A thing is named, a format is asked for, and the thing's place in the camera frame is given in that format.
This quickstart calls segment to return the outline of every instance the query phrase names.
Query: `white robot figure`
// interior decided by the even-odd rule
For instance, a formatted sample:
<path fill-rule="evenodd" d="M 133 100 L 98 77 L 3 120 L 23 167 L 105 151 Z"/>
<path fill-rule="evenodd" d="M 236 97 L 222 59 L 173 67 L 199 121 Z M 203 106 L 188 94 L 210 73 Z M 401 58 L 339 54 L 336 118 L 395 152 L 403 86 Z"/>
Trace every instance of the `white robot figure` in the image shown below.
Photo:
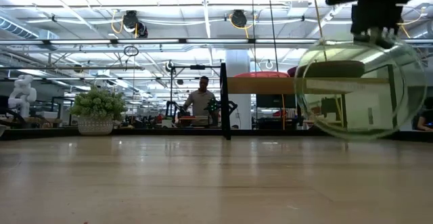
<path fill-rule="evenodd" d="M 28 111 L 30 110 L 30 102 L 36 101 L 36 89 L 32 88 L 30 84 L 33 81 L 33 76 L 31 75 L 20 75 L 15 81 L 14 91 L 9 96 L 7 101 L 9 104 L 9 109 L 15 108 L 17 104 L 21 106 L 20 115 L 23 118 L 28 117 Z"/>

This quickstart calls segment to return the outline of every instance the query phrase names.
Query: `table surface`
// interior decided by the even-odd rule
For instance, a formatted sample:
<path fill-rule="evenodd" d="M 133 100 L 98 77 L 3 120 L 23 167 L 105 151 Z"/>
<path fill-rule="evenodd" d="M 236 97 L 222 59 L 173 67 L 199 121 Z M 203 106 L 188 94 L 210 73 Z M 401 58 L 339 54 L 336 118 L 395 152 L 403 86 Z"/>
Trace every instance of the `table surface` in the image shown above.
<path fill-rule="evenodd" d="M 2 223 L 433 219 L 433 144 L 113 136 L 0 143 Z"/>

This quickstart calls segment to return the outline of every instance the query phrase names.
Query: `green leaves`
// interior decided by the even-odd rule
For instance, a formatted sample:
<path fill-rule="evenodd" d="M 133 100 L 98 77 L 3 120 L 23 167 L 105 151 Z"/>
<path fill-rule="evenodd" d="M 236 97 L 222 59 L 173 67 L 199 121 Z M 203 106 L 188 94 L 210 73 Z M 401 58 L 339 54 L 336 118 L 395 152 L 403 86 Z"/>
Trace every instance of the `green leaves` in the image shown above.
<path fill-rule="evenodd" d="M 77 116 L 89 116 L 92 118 L 112 117 L 122 119 L 122 112 L 127 110 L 122 99 L 122 94 L 92 87 L 88 93 L 80 93 L 75 97 L 75 103 L 70 113 Z"/>

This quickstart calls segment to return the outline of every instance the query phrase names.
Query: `monitor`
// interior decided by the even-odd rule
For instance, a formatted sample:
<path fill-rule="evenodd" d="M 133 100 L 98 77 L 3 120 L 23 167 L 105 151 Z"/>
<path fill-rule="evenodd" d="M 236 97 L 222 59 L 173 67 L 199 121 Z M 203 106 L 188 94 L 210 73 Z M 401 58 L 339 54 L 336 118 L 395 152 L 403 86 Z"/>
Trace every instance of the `monitor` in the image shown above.
<path fill-rule="evenodd" d="M 256 95 L 257 108 L 283 108 L 283 95 Z M 295 95 L 284 95 L 284 107 L 296 108 Z"/>

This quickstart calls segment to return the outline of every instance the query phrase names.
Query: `white basket planter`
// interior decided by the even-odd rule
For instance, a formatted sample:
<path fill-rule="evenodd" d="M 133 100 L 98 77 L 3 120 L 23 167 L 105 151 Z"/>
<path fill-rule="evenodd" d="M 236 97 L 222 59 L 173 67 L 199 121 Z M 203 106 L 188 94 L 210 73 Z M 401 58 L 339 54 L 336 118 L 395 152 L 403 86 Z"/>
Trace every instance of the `white basket planter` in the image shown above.
<path fill-rule="evenodd" d="M 80 116 L 78 118 L 78 131 L 85 136 L 103 136 L 109 135 L 113 130 L 113 120 L 94 119 L 91 117 Z"/>

